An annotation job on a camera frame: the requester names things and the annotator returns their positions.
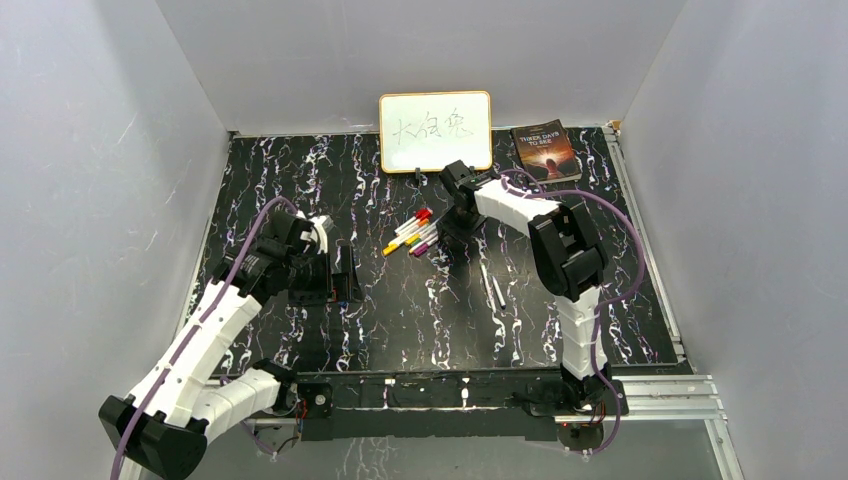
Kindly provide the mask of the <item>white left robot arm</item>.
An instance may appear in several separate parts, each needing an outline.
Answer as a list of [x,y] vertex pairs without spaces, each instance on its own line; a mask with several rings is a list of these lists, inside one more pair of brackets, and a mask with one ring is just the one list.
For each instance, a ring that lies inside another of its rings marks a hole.
[[332,389],[301,383],[270,359],[225,385],[206,384],[240,332],[279,295],[296,307],[362,299],[352,248],[332,254],[325,215],[264,208],[244,244],[225,254],[189,320],[149,373],[98,417],[115,448],[111,476],[130,460],[162,479],[185,479],[213,440],[258,412],[326,417]]

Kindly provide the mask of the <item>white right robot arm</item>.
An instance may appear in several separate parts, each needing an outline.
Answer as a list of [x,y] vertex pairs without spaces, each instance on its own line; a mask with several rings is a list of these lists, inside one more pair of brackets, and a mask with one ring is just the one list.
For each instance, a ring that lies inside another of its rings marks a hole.
[[495,172],[476,172],[462,161],[439,178],[453,199],[440,222],[442,235],[465,240],[488,219],[527,237],[537,275],[553,295],[563,340],[560,379],[530,387],[517,400],[534,415],[590,413],[606,386],[608,366],[597,307],[608,256],[586,210],[521,191]]

